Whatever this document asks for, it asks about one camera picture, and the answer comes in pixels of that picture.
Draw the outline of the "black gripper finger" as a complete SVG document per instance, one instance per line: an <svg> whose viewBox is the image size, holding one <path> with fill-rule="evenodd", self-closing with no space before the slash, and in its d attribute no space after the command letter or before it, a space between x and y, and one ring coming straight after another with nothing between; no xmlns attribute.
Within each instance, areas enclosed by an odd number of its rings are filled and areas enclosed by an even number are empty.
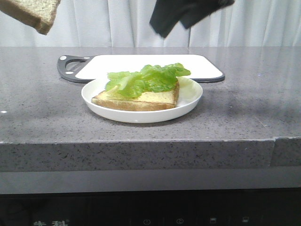
<svg viewBox="0 0 301 226"><path fill-rule="evenodd" d="M191 28L212 13L233 5L234 2L234 0L197 0L181 17L180 22L185 29Z"/></svg>
<svg viewBox="0 0 301 226"><path fill-rule="evenodd" d="M194 0L157 0L150 18L150 26L166 38L179 20L195 6Z"/></svg>

